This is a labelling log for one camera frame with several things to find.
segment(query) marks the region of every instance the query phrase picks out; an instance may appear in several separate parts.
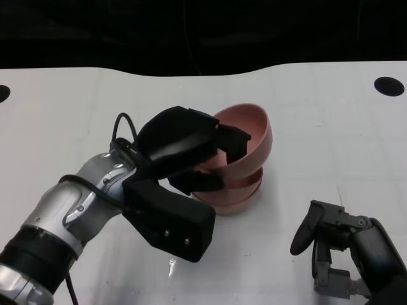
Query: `black cable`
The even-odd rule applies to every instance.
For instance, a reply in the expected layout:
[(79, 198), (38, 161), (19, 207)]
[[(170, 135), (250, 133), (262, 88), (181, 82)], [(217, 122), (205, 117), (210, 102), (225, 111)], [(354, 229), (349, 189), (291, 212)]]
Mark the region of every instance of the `black cable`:
[(190, 59), (193, 63), (193, 66), (197, 70), (197, 73), (199, 76), (202, 76), (201, 70), (199, 69), (197, 63), (195, 62), (195, 59), (193, 58), (192, 51), (190, 48), (190, 41), (188, 39), (188, 33), (186, 30), (186, 0), (183, 0), (183, 20), (184, 20), (184, 36), (185, 36), (185, 43), (186, 43), (186, 48), (188, 50), (188, 54), (190, 56)]
[(110, 203), (111, 205), (115, 206), (116, 208), (122, 209), (124, 212), (129, 212), (130, 209), (126, 207), (123, 203), (121, 203), (118, 200), (115, 200), (114, 198), (108, 196), (106, 193), (98, 189), (95, 185), (87, 181), (86, 179), (76, 176), (76, 175), (65, 175), (61, 179), (59, 179), (59, 183), (62, 183), (64, 181), (72, 181), (76, 182), (78, 184), (81, 184), (82, 186), (85, 186), (87, 189), (91, 190), (98, 196), (100, 199), (106, 201), (107, 203)]
[(75, 294), (74, 285), (72, 284), (71, 274), (68, 272), (67, 276), (65, 277), (66, 285), (68, 287), (69, 295), (71, 296), (72, 303), (74, 305), (79, 305), (78, 298)]
[(124, 113), (124, 112), (119, 114), (117, 116), (117, 118), (116, 118), (116, 121), (114, 122), (113, 134), (112, 134), (112, 142), (114, 142), (114, 140), (116, 140), (117, 129), (119, 128), (119, 123), (120, 123), (121, 118), (125, 118), (127, 120), (127, 123), (130, 126), (130, 129), (132, 131), (132, 135), (133, 135), (133, 139), (134, 139), (134, 145), (137, 147), (137, 132), (135, 130), (133, 121), (132, 121), (131, 117), (127, 113)]
[(357, 43), (359, 43), (360, 35), (361, 35), (360, 31), (361, 31), (362, 6), (363, 6), (363, 0), (360, 0), (359, 11), (357, 12)]
[[(122, 118), (125, 118), (127, 120), (127, 123), (130, 126), (130, 129), (131, 129), (132, 135), (133, 135), (133, 139), (134, 139), (133, 145), (135, 147), (137, 147), (137, 132), (135, 130), (133, 121), (130, 118), (130, 116), (124, 112), (119, 114), (116, 118), (116, 121), (114, 122), (112, 142), (116, 141), (119, 123)], [(128, 207), (126, 207), (123, 203), (108, 196), (106, 193), (104, 193), (103, 191), (98, 189), (97, 186), (93, 185), (91, 182), (87, 181), (86, 179), (84, 179), (82, 177), (79, 177), (77, 175), (65, 175), (61, 179), (59, 179), (59, 183), (63, 183), (64, 181), (72, 181), (72, 182), (81, 184), (82, 186), (85, 186), (87, 189), (89, 189), (90, 191), (95, 193), (95, 195), (97, 197), (99, 197), (100, 199), (104, 200), (105, 202), (111, 204), (112, 206), (114, 206), (116, 208), (120, 208), (124, 212), (130, 211), (130, 209)], [(72, 279), (71, 279), (71, 275), (69, 274), (69, 272), (68, 272), (67, 276), (65, 277), (65, 281), (66, 281), (66, 285), (68, 287), (69, 295), (71, 296), (73, 305), (79, 305), (78, 298), (76, 297), (75, 289), (72, 284)]]

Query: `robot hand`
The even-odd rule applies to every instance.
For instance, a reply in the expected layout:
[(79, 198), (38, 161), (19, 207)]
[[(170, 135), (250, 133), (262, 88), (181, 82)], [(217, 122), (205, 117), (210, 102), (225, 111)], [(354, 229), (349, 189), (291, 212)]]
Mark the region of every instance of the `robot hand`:
[[(123, 117), (133, 143), (116, 138)], [(220, 177), (194, 172), (194, 167), (215, 156), (218, 148), (228, 162), (240, 159), (249, 139), (237, 128), (182, 107), (161, 112), (138, 135), (129, 116), (120, 114), (110, 151), (47, 191), (0, 254), (0, 304), (51, 305), (65, 279), (71, 292), (71, 266), (119, 214), (153, 247), (199, 261), (212, 240), (215, 211), (164, 189), (158, 180), (169, 178), (185, 193), (222, 189)]]
[[(291, 254), (301, 254), (312, 242), (312, 276), (318, 294), (344, 299), (360, 294), (371, 299), (369, 305), (407, 304), (406, 267), (376, 219), (352, 216), (344, 207), (313, 200)], [(348, 271), (331, 268), (331, 249), (347, 248), (362, 277), (357, 281)]]

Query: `table surface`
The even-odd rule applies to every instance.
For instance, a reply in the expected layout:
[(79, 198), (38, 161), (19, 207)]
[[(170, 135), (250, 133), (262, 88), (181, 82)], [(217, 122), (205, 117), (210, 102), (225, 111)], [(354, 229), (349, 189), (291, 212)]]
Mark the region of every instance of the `table surface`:
[[(193, 78), (1, 70), (11, 96), (0, 104), (0, 245), (61, 176), (108, 151), (119, 112), (140, 129), (174, 105), (214, 114), (250, 102), (267, 110), (274, 137), (252, 206), (216, 218), (197, 264), (150, 247), (122, 216), (112, 219), (72, 268), (80, 304), (364, 304), (318, 296), (311, 249), (293, 257), (289, 248), (316, 199), (379, 219), (407, 262), (407, 93), (378, 93), (373, 82), (381, 76), (407, 84), (407, 62), (289, 64)], [(126, 124), (120, 135), (130, 136)], [(349, 252), (333, 252), (333, 260), (358, 278)], [(55, 303), (72, 304), (64, 283)]]

